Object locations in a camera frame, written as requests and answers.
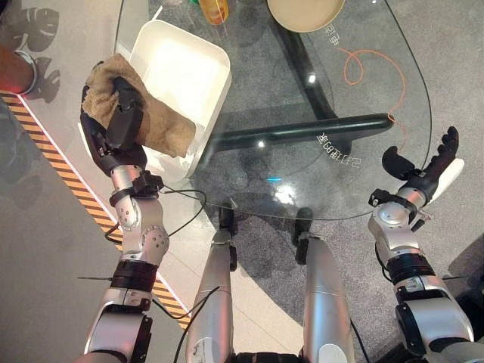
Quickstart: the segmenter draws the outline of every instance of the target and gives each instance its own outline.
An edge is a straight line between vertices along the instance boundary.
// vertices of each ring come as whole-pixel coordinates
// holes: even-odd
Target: white plastic tray
[[[161,20],[141,28],[129,63],[147,90],[192,120],[197,130],[186,157],[145,147],[147,169],[168,182],[195,170],[231,84],[230,60],[220,47]]]

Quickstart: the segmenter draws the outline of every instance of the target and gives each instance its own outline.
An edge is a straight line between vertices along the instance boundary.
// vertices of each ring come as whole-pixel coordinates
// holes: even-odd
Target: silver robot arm
[[[382,269],[394,285],[405,348],[429,362],[475,362],[484,359],[484,345],[472,343],[467,316],[434,273],[415,235],[429,218],[421,208],[435,200],[464,166],[455,159],[457,130],[450,128],[442,141],[439,156],[424,171],[399,156],[396,148],[385,153],[385,170],[407,182],[396,195],[381,190],[371,195],[376,209],[368,228]]]
[[[110,204],[123,229],[123,253],[76,363],[143,362],[150,343],[151,290],[168,250],[160,177],[145,171],[146,155],[134,142],[142,119],[139,93],[122,78],[113,82],[119,104],[107,129],[81,110],[81,125],[96,165],[114,185]]]

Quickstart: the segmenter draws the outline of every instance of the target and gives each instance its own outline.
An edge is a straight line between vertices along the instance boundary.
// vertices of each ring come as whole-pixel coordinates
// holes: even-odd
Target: cloth
[[[89,90],[82,103],[84,112],[107,128],[118,103],[113,80],[120,76],[144,99],[143,120],[136,142],[171,157],[185,157],[195,136],[195,124],[150,95],[140,76],[121,54],[115,54],[92,70],[85,82]]]

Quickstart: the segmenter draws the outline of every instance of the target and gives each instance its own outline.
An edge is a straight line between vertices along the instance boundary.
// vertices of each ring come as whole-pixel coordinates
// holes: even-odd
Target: orange cable
[[[398,110],[402,106],[403,99],[405,97],[405,76],[403,75],[403,72],[400,69],[399,65],[397,63],[395,63],[395,61],[392,58],[390,58],[389,56],[387,56],[383,53],[380,53],[379,51],[374,51],[374,50],[371,50],[371,49],[359,49],[359,50],[354,51],[354,52],[347,51],[346,49],[343,49],[343,48],[338,48],[338,50],[343,51],[344,53],[348,54],[348,57],[347,57],[346,62],[345,62],[345,67],[343,68],[343,77],[345,79],[345,82],[349,85],[357,85],[363,80],[363,75],[364,75],[365,71],[364,71],[364,68],[363,68],[363,64],[361,63],[360,59],[357,57],[358,54],[371,53],[371,54],[378,55],[378,56],[382,57],[383,59],[389,61],[400,73],[400,78],[402,79],[402,93],[400,94],[400,98],[399,98],[399,101],[397,102],[397,104],[395,106],[393,106],[388,111],[387,116],[388,116],[388,119],[390,121],[395,123],[402,130],[403,142],[400,145],[400,150],[402,150],[403,147],[405,146],[405,142],[407,141],[407,130],[401,123],[397,122],[395,120],[395,117],[393,117],[393,115],[392,115],[392,113],[394,111]],[[350,81],[348,79],[348,64],[349,64],[351,59],[354,59],[356,61],[356,63],[358,64],[358,68],[360,69],[360,77],[358,77],[358,79],[356,81]]]

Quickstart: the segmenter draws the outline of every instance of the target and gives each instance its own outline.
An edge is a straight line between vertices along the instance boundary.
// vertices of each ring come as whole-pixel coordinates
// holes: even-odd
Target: glass table
[[[390,146],[423,166],[430,144],[430,103],[404,35],[383,0],[346,3],[312,33],[293,33],[266,1],[229,0],[221,26],[188,0],[125,0],[117,46],[130,52],[152,17],[223,48],[232,84],[202,160],[181,188],[206,192],[261,216],[347,219],[371,211],[375,188],[401,182],[381,166]]]

